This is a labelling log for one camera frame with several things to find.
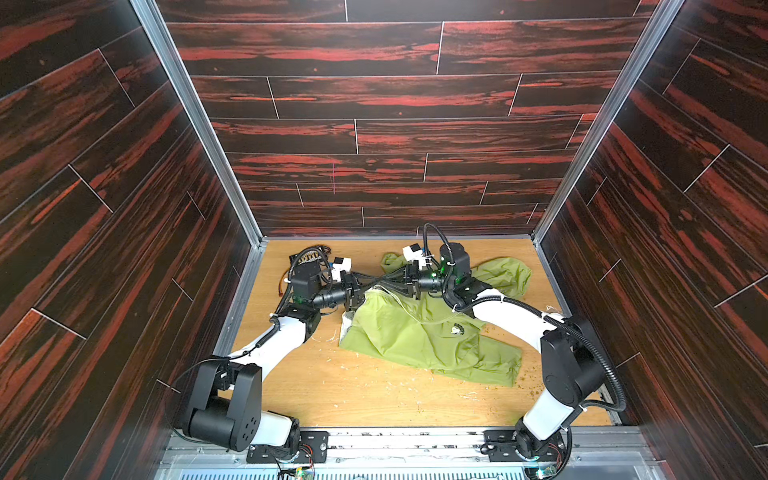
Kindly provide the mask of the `green jacket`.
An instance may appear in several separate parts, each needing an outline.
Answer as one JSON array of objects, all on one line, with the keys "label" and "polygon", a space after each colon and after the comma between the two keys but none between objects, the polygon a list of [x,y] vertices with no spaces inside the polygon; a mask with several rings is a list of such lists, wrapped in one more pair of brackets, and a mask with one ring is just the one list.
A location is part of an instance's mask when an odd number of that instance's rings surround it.
[{"label": "green jacket", "polygon": [[359,308],[344,314],[339,346],[463,381],[512,387],[522,350],[483,335],[484,326],[440,298],[414,299],[375,286]]}]

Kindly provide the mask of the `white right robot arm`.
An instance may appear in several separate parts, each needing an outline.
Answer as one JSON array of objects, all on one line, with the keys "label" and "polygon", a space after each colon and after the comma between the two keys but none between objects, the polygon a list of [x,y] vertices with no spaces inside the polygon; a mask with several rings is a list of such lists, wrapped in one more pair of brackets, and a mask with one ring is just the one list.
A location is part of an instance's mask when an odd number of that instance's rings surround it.
[{"label": "white right robot arm", "polygon": [[406,265],[384,276],[403,293],[439,293],[452,311],[495,325],[534,347],[541,356],[544,391],[518,422],[519,438],[546,442],[590,407],[622,412],[626,392],[612,361],[587,320],[546,313],[475,278]]}]

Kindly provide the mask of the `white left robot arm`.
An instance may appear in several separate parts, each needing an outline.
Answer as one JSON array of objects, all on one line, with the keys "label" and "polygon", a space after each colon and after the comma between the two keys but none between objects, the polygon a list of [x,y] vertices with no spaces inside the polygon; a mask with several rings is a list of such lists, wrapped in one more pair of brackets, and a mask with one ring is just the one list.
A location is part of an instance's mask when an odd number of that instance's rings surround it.
[{"label": "white left robot arm", "polygon": [[299,421],[262,408],[263,382],[313,336],[324,309],[354,308],[364,300],[361,279],[356,272],[343,272],[323,288],[309,283],[297,295],[288,289],[266,332],[241,350],[211,356],[187,370],[195,381],[184,391],[175,427],[191,441],[237,452],[274,447],[293,457],[299,449]]}]

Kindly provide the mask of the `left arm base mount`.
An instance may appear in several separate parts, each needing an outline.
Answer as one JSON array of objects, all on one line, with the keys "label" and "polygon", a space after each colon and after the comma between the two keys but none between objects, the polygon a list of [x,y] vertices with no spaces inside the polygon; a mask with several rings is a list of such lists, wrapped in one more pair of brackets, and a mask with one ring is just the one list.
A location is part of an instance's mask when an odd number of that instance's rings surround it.
[{"label": "left arm base mount", "polygon": [[247,451],[248,464],[268,464],[275,461],[290,464],[325,463],[330,433],[305,430],[298,419],[291,417],[288,436],[281,445],[252,443]]}]

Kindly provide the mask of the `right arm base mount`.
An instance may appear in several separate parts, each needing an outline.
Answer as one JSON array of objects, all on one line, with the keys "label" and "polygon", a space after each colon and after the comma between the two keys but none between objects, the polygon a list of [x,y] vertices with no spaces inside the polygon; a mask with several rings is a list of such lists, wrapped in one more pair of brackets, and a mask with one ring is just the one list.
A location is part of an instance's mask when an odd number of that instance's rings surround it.
[{"label": "right arm base mount", "polygon": [[569,430],[559,430],[547,440],[539,440],[527,430],[486,430],[480,453],[491,462],[561,463],[572,447]]}]

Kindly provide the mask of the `aluminium front rail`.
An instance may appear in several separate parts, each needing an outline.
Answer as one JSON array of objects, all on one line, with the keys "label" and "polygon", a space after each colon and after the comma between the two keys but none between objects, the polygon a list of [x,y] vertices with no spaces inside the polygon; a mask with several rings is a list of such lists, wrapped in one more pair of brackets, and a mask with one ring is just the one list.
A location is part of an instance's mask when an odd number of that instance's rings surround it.
[{"label": "aluminium front rail", "polygon": [[173,439],[158,479],[666,479],[635,427],[573,427],[537,461],[517,455],[504,427],[304,429],[281,461],[263,447],[236,453]]}]

